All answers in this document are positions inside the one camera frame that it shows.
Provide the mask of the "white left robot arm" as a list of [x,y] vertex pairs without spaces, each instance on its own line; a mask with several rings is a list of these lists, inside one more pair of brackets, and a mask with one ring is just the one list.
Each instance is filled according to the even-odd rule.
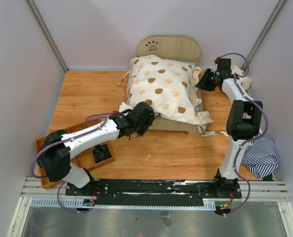
[[86,121],[101,122],[72,133],[63,129],[49,133],[34,164],[44,171],[43,177],[49,182],[70,183],[87,196],[94,191],[94,178],[88,169],[78,167],[71,160],[96,145],[134,133],[143,136],[154,119],[155,112],[146,102],[139,102],[122,112],[89,116]]

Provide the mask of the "large bear print cushion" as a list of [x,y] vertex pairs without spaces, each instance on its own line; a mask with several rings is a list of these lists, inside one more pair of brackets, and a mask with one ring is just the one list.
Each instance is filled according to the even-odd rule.
[[153,108],[155,119],[174,120],[204,129],[213,122],[202,106],[202,111],[196,113],[190,101],[191,70],[186,62],[156,55],[135,57],[130,60],[126,76],[127,102],[122,103],[121,110],[146,102]]

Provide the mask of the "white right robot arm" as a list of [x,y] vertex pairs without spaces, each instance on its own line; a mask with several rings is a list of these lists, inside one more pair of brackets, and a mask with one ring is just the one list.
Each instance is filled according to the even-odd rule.
[[215,60],[216,69],[207,69],[197,87],[214,91],[219,87],[231,102],[226,123],[229,144],[221,167],[211,183],[198,183],[198,195],[202,198],[240,198],[239,168],[243,154],[259,134],[261,101],[250,97],[240,81],[242,75],[232,72],[231,59],[224,56]]

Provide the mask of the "wooden pet bed frame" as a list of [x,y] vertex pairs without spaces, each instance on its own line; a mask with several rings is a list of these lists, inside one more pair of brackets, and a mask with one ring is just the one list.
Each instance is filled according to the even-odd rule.
[[[136,49],[137,57],[151,54],[163,59],[190,62],[197,66],[200,59],[200,47],[190,37],[154,35],[143,39]],[[183,131],[189,136],[202,136],[205,132],[205,129],[200,126],[164,118],[156,118],[150,130]]]

